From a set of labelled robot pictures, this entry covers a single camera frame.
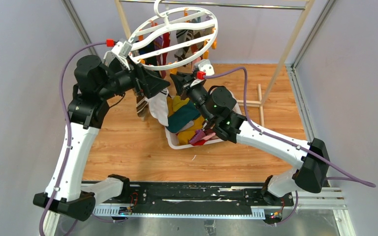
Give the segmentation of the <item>white round clip hanger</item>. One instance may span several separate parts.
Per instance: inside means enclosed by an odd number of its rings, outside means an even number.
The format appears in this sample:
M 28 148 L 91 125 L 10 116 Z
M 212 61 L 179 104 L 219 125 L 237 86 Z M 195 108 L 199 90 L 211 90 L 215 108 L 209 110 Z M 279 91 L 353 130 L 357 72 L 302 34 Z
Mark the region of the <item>white round clip hanger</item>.
M 218 19 L 210 10 L 184 6 L 160 10 L 154 1 L 154 16 L 129 37 L 128 57 L 155 71 L 166 71 L 209 60 L 217 47 Z

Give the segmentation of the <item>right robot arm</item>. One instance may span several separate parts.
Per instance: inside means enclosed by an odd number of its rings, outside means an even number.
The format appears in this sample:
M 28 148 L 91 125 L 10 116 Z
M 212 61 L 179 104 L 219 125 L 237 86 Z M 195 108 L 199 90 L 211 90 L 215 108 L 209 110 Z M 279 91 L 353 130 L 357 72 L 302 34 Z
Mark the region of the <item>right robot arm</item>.
M 177 93 L 205 118 L 207 127 L 223 141 L 248 145 L 263 150 L 289 163 L 292 168 L 280 175 L 269 176 L 261 190 L 263 201 L 274 205 L 282 196 L 296 190 L 320 193 L 328 171 L 329 158 L 324 141 L 294 139 L 249 121 L 233 109 L 237 105 L 224 86 L 207 91 L 204 82 L 196 85 L 194 74 L 172 74 Z

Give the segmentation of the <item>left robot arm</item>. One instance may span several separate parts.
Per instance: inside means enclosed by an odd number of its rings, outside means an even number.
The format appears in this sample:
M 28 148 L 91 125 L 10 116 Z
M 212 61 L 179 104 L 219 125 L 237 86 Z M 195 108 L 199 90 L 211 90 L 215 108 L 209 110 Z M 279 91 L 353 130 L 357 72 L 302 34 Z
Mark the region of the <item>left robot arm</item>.
M 64 150 L 50 183 L 44 192 L 35 194 L 33 204 L 86 221 L 97 205 L 111 198 L 120 203 L 131 198 L 129 179 L 116 174 L 85 188 L 81 186 L 91 147 L 110 109 L 108 100 L 129 90 L 152 98 L 170 83 L 142 64 L 132 63 L 126 69 L 117 59 L 104 64 L 95 55 L 80 58 L 74 76 L 72 101 L 64 106 Z

